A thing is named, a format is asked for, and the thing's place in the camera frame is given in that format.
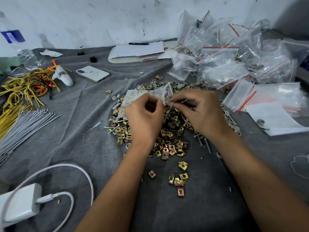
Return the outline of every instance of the blue bottle label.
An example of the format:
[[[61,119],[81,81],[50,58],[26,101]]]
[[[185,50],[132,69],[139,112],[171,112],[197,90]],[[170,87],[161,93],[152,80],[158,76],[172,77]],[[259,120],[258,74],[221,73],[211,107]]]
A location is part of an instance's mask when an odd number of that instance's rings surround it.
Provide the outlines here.
[[[5,37],[8,43],[25,42],[25,38],[21,35],[19,30],[2,31],[2,35]]]

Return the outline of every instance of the smartphone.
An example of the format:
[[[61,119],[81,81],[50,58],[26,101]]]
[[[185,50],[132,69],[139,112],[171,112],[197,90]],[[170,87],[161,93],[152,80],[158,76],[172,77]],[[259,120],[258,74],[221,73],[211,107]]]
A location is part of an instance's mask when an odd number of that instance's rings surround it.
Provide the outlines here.
[[[98,83],[108,77],[110,74],[108,72],[102,71],[95,67],[87,66],[76,70],[76,73],[86,79],[89,79],[95,83]]]

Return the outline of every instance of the gray tablecloth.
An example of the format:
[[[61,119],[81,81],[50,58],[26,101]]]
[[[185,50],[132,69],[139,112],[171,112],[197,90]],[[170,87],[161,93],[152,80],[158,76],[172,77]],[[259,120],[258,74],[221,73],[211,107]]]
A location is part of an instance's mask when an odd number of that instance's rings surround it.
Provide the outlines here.
[[[108,124],[115,101],[106,98],[106,90],[112,95],[125,95],[128,89],[148,84],[156,75],[173,80],[166,72],[171,60],[143,63],[111,64],[108,55],[111,47],[83,49],[86,55],[77,56],[79,50],[55,50],[64,54],[56,59],[58,64],[72,70],[69,73],[73,87],[57,84],[61,92],[53,90],[53,98],[42,97],[51,111],[62,116],[25,141],[0,167],[1,180],[12,184],[12,189],[26,177],[49,165],[72,163],[83,167],[95,187],[95,197],[103,189],[126,152],[125,145],[116,145],[116,136],[108,134],[103,126]],[[97,63],[80,64],[95,56]],[[51,58],[41,57],[44,66],[51,66]],[[91,65],[111,74],[96,84],[78,76],[75,70]],[[294,156],[309,150],[309,133],[269,137],[255,125],[246,113],[234,115],[239,123],[246,144],[302,199],[308,199],[306,179],[295,175],[290,167]],[[300,118],[309,125],[309,119]],[[83,135],[99,121],[101,125]],[[233,185],[222,162],[199,145],[188,131],[183,137],[190,143],[184,158],[172,156],[168,161],[149,158],[140,184],[131,231],[254,231],[251,215]],[[189,164],[189,180],[185,184],[184,198],[178,198],[177,189],[168,184],[170,174],[180,174],[178,162]],[[150,179],[153,170],[157,177]],[[91,191],[86,177],[77,169],[59,167],[40,174],[33,182],[43,187],[43,195],[69,191],[75,198],[71,217],[61,231],[74,231],[90,206]],[[53,231],[65,218],[70,207],[67,196],[60,204],[53,200],[41,206],[41,212],[28,220],[9,228],[9,231]]]

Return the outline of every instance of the bundle of gray wires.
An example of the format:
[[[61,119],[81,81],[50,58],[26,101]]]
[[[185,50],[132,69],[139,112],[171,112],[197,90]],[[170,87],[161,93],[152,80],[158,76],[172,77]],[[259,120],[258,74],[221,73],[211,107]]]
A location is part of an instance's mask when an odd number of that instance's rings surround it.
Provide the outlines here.
[[[0,166],[21,143],[61,115],[55,116],[48,109],[20,112],[11,129],[0,141]]]

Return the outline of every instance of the white power adapter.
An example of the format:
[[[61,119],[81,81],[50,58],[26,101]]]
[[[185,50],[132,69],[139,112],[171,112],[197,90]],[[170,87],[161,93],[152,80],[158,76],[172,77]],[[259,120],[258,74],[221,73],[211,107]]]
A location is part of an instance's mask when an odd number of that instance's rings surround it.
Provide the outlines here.
[[[3,211],[4,203],[13,191],[0,195],[0,211]],[[41,197],[42,187],[33,183],[19,189],[11,199],[4,216],[3,227],[16,224],[22,220],[33,217],[40,212],[40,204],[36,200]]]

